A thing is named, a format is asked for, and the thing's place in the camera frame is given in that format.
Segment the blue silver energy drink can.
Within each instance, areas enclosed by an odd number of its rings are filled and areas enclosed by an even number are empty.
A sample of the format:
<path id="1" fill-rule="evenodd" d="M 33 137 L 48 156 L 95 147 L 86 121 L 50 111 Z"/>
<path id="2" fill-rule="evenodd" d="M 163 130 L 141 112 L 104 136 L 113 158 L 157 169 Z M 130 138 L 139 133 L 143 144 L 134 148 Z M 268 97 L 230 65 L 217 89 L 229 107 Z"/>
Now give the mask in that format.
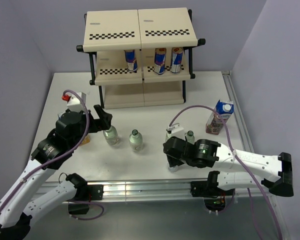
<path id="1" fill-rule="evenodd" d="M 154 69 L 157 75 L 162 75 L 165 72 L 166 48 L 156 48 L 154 54 Z"/>
<path id="2" fill-rule="evenodd" d="M 172 74 L 179 74 L 181 71 L 181 64 L 183 58 L 183 48 L 182 47 L 173 47 L 171 49 L 171 58 L 170 58 L 170 72 Z"/>

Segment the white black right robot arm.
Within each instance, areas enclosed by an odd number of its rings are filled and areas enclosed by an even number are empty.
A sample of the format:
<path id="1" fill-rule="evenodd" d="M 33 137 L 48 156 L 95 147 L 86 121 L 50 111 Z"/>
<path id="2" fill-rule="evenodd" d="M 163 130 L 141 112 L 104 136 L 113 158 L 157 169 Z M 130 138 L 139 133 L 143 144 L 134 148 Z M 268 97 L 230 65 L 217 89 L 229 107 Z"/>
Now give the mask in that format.
<path id="1" fill-rule="evenodd" d="M 231 195 L 235 189 L 267 188 L 280 197 L 292 197 L 292 159 L 288 153 L 260 155 L 225 144 L 198 139 L 194 143 L 174 123 L 161 118 L 119 125 L 119 148 L 97 147 L 97 178 L 100 180 L 190 179 L 194 197 Z"/>

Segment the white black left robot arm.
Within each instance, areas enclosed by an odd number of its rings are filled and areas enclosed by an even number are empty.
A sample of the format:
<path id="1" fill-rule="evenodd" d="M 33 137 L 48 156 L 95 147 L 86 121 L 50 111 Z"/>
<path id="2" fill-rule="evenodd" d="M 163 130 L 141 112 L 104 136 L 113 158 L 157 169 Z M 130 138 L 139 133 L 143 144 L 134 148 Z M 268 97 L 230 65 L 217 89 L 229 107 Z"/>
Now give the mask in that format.
<path id="1" fill-rule="evenodd" d="M 109 130 L 113 116 L 99 105 L 91 112 L 67 109 L 47 137 L 39 142 L 20 177 L 0 200 L 0 240 L 22 240 L 34 223 L 61 203 L 86 201 L 91 196 L 87 181 L 68 174 L 58 186 L 33 200 L 43 183 L 68 160 L 89 133 Z"/>

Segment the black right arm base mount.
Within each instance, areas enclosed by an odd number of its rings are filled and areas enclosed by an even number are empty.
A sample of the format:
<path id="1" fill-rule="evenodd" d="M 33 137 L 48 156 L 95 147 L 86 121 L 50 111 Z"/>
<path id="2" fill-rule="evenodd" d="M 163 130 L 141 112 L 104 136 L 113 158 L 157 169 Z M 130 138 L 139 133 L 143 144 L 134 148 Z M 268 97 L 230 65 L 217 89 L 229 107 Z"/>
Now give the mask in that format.
<path id="1" fill-rule="evenodd" d="M 203 198 L 204 205 L 209 211 L 222 211 L 226 208 L 226 197 L 233 199 L 235 190 L 223 190 L 217 183 L 208 183 L 204 181 L 191 181 L 190 194 L 194 198 Z"/>

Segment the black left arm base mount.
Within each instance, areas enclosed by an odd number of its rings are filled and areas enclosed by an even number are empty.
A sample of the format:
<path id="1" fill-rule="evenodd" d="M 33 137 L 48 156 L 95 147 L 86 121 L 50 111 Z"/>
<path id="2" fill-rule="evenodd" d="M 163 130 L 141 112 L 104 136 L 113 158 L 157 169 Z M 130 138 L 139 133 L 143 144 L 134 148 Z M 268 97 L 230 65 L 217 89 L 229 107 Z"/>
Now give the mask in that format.
<path id="1" fill-rule="evenodd" d="M 67 205 L 67 211 L 71 217 L 81 217 L 86 215 L 92 208 L 90 203 L 103 199 L 104 186 L 102 184 L 88 184 L 75 194 L 73 201 L 84 202 L 75 203 L 71 201 Z"/>

